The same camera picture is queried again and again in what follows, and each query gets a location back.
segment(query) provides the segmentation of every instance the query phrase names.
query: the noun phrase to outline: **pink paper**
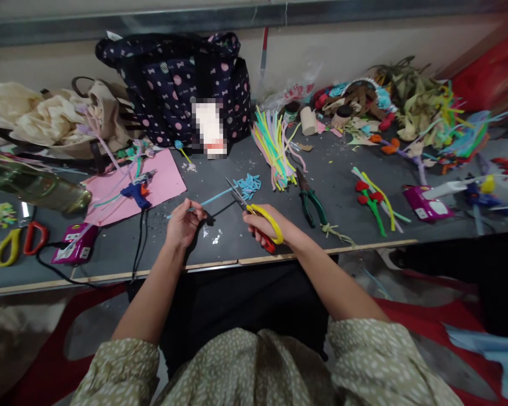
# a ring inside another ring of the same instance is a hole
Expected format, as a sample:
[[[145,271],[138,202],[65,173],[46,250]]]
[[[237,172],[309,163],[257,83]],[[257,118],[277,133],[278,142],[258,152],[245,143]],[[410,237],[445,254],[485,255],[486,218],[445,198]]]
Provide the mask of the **pink paper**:
[[[343,137],[343,134],[341,134],[341,132],[340,132],[339,130],[335,129],[335,128],[330,129],[330,131],[331,131],[333,134],[335,134],[337,137],[339,137],[339,138],[342,138],[342,137]]]
[[[168,149],[158,152],[154,158],[148,158],[143,161],[141,173],[149,172],[153,169],[156,169],[156,173],[152,182],[149,183],[147,187],[150,192],[147,196],[147,200],[152,203],[152,207],[174,198],[182,192],[186,192],[185,183]],[[134,176],[135,168],[132,169],[132,178]],[[122,189],[128,186],[131,182],[129,176],[120,183],[120,186],[115,189],[110,197],[107,197],[110,190],[122,177],[123,175],[121,173],[113,171],[110,174],[96,177],[96,179],[92,180],[86,186],[86,188],[92,192],[92,201],[89,205],[85,223],[102,227],[141,213],[141,209],[137,206],[133,198],[123,196],[118,197],[116,200],[106,205],[97,208],[94,207],[95,204],[105,201],[105,198],[109,199],[114,195],[118,195]],[[102,212],[109,206],[112,207],[106,211],[104,217],[99,218]]]
[[[318,126],[317,132],[319,134],[324,133],[326,131],[326,125],[323,122],[321,122],[320,120],[316,120],[316,123]]]

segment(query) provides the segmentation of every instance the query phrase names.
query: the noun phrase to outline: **gray table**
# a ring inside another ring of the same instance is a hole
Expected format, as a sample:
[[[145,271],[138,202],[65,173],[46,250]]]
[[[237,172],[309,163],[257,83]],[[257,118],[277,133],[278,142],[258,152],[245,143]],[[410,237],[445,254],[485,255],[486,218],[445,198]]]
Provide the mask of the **gray table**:
[[[359,245],[359,249],[476,236],[474,221],[462,213],[434,225],[416,219],[401,193],[401,187],[404,184],[417,184],[419,182],[417,171],[411,163],[401,157],[385,156],[379,147],[362,146],[354,152],[353,146],[343,144],[332,133],[311,137],[298,134],[295,140],[314,145],[311,152],[301,153],[307,165],[306,178],[324,205],[329,222],[338,224],[338,230],[353,238]],[[262,189],[255,194],[255,203],[273,205],[329,252],[340,252],[347,248],[336,237],[329,236],[326,239],[319,227],[314,230],[308,227],[301,211],[299,188],[291,186],[284,192],[271,190],[269,167],[251,138],[233,145],[227,159],[196,160],[197,173],[186,172],[182,169],[185,159],[177,151],[172,153],[188,190],[179,197],[149,211],[148,237],[139,265],[140,275],[148,273],[164,243],[167,225],[165,217],[185,197],[202,202],[227,189],[224,176],[239,179],[246,177],[247,173],[259,174],[263,185]],[[490,141],[483,156],[487,159],[498,156],[508,158],[508,140]],[[386,238],[380,236],[371,211],[361,206],[356,200],[358,193],[354,187],[357,178],[351,174],[353,166],[357,166],[369,175],[371,180],[387,194],[397,212],[412,219],[410,224],[401,222],[404,234],[389,231],[389,218],[382,213],[388,236]],[[446,176],[428,174],[427,179],[430,185],[437,186],[447,180],[464,178],[468,172],[479,174],[479,167],[475,161],[466,168],[452,171]],[[508,182],[503,182],[503,186],[497,191],[502,198],[508,200],[507,185]],[[0,193],[0,202],[4,201],[14,203],[15,199]],[[455,204],[455,199],[448,197],[446,202]],[[234,203],[230,194],[209,204],[206,210],[212,215],[214,221],[199,229],[194,249],[187,257],[187,267],[190,271],[291,257],[290,251],[285,246],[278,247],[277,252],[281,255],[273,258],[255,242],[242,222],[241,209]],[[487,233],[508,232],[507,217],[490,213],[486,218],[491,225],[491,227],[486,226]],[[81,221],[82,216],[66,217],[61,213],[39,209],[37,220],[50,229],[51,241],[59,241],[67,225]],[[0,230],[0,241],[9,231],[10,229]],[[77,267],[73,277],[101,283],[128,279],[138,237],[139,215],[103,227],[95,244],[91,261]],[[48,261],[52,251],[51,248],[46,249],[42,257]],[[63,267],[62,269],[67,275],[72,273],[71,268]],[[41,267],[33,257],[22,255],[14,266],[0,268],[0,294],[67,285],[67,282],[55,276],[50,270]]]

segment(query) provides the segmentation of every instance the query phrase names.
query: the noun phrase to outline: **sleeve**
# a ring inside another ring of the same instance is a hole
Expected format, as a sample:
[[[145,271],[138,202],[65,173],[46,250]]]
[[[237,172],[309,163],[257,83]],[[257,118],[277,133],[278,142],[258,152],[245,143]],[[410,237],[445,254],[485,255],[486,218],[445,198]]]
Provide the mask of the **sleeve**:
[[[372,319],[331,323],[329,341],[337,359],[333,384],[354,404],[462,405],[429,370],[408,330]]]
[[[134,338],[105,342],[71,405],[149,405],[158,383],[158,364],[154,344]]]

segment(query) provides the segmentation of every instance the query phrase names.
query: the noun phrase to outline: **polka dot bag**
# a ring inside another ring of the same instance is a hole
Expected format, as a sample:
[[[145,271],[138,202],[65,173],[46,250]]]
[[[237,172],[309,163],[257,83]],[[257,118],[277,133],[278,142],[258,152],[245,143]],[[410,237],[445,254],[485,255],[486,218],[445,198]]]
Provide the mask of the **polka dot bag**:
[[[249,134],[250,84],[234,33],[209,38],[140,34],[96,45],[96,57],[126,83],[137,122],[156,145],[196,139],[192,101],[222,103],[224,136],[233,142]]]

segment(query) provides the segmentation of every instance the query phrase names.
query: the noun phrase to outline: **scissors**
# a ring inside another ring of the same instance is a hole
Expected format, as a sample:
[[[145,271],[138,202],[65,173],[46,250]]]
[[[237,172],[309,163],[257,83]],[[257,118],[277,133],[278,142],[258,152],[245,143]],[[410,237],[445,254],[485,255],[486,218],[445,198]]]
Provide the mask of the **scissors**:
[[[28,228],[27,239],[24,241],[23,246],[24,255],[36,255],[49,240],[49,229],[42,226],[37,221],[32,220],[35,213],[34,207],[26,202],[21,202],[21,211],[23,217],[19,219],[19,228],[11,230],[6,238],[0,243],[0,268],[12,266],[19,259],[20,239],[24,227]],[[38,245],[32,249],[32,241],[34,240],[34,231],[36,228],[41,232],[41,237]],[[4,250],[10,244],[10,257],[7,261],[2,262]]]
[[[274,254],[275,253],[275,244],[280,245],[284,242],[284,236],[282,235],[281,228],[278,226],[275,219],[264,209],[259,206],[253,205],[247,205],[243,197],[239,194],[236,187],[233,186],[233,184],[229,181],[228,178],[225,178],[228,185],[231,187],[231,194],[233,195],[233,198],[235,201],[241,206],[241,208],[246,211],[248,214],[253,214],[256,216],[261,215],[264,217],[269,224],[271,224],[273,230],[275,230],[275,234],[277,234],[277,238],[270,238],[264,233],[262,233],[260,230],[256,229],[258,233],[260,233],[261,238],[265,240],[265,249],[268,253]]]
[[[314,189],[311,189],[309,183],[306,181],[305,176],[301,173],[299,168],[296,168],[297,172],[297,181],[299,183],[299,188],[301,192],[299,193],[299,197],[301,198],[301,207],[303,208],[303,215],[306,218],[306,221],[309,223],[311,228],[315,228],[314,219],[312,218],[312,214],[309,212],[308,201],[310,200],[316,212],[318,213],[318,217],[320,219],[320,224],[327,224],[326,212],[323,209],[320,200],[314,194]]]

